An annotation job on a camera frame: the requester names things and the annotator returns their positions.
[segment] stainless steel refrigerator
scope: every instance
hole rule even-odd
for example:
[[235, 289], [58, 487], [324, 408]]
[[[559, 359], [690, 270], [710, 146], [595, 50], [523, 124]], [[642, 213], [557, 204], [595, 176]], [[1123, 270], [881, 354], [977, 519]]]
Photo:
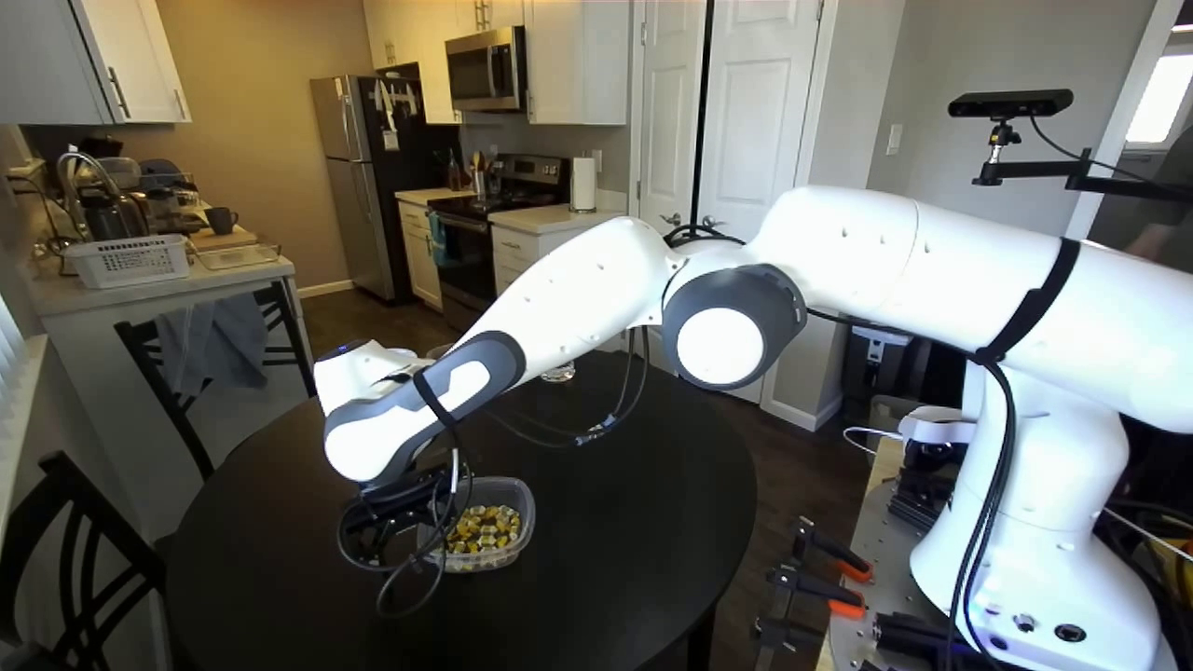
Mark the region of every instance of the stainless steel refrigerator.
[[312, 78], [348, 277], [381, 301], [411, 301], [395, 191], [442, 185], [460, 131], [420, 115], [416, 63]]

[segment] microwave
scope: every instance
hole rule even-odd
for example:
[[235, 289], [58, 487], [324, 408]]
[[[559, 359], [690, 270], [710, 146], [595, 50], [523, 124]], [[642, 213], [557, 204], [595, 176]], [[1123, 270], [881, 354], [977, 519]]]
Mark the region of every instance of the microwave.
[[523, 110], [527, 91], [527, 28], [504, 24], [451, 37], [447, 43], [451, 108]]

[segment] robotic arm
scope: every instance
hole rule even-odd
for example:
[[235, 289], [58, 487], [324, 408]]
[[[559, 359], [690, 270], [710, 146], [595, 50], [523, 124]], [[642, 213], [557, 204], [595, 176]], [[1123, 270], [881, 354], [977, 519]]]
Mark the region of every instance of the robotic arm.
[[[405, 474], [447, 414], [465, 416], [632, 325], [665, 329], [687, 380], [738, 386], [782, 354], [804, 304], [1011, 368], [1013, 403], [987, 390], [956, 500], [912, 552], [922, 588], [968, 621], [968, 642], [1025, 665], [1164, 660], [1147, 593], [1094, 539], [1094, 521], [1127, 463], [1120, 414], [1193, 432], [1193, 279], [1103, 247], [826, 185], [782, 192], [744, 247], [671, 249], [650, 222], [609, 221], [537, 259], [416, 382], [324, 396], [348, 362], [322, 362], [324, 449], [360, 484]], [[956, 611], [1008, 416], [1020, 426], [1020, 458], [977, 593]]]

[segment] stove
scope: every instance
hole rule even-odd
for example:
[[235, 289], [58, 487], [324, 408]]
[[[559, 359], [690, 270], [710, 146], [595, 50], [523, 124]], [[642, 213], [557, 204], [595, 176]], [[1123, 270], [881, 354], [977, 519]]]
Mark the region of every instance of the stove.
[[427, 204], [447, 329], [471, 329], [495, 298], [487, 213], [565, 201], [569, 158], [504, 151], [487, 162], [483, 185], [483, 196], [447, 196]]

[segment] black chair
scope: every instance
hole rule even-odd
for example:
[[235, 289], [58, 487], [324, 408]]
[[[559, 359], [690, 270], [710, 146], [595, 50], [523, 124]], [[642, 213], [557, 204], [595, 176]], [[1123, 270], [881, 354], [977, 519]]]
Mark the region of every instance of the black chair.
[[[255, 301], [265, 318], [265, 332], [282, 329], [286, 342], [268, 342], [262, 365], [299, 365], [303, 371], [303, 386], [306, 396], [312, 396], [312, 371], [311, 371], [311, 354], [299, 332], [299, 318], [293, 318], [293, 301], [282, 279], [255, 289]], [[168, 380], [160, 377], [160, 332], [155, 321], [120, 321], [114, 335], [123, 339], [123, 345], [129, 351], [135, 365], [142, 368], [144, 382], [153, 386], [153, 396], [160, 397], [164, 414], [170, 416], [170, 426], [179, 427], [196, 474], [209, 482], [212, 477], [212, 455], [200, 444], [196, 427], [189, 426], [189, 404], [196, 403], [196, 396], [179, 396], [168, 386]]]
[[[45, 477], [11, 509], [0, 552], [0, 642], [22, 647], [26, 665], [106, 671], [106, 642], [153, 588], [164, 588], [164, 559], [137, 529], [106, 500], [106, 493], [68, 458], [42, 458]], [[26, 642], [19, 634], [19, 585], [31, 554], [65, 519], [56, 542], [58, 614], [56, 642]]]

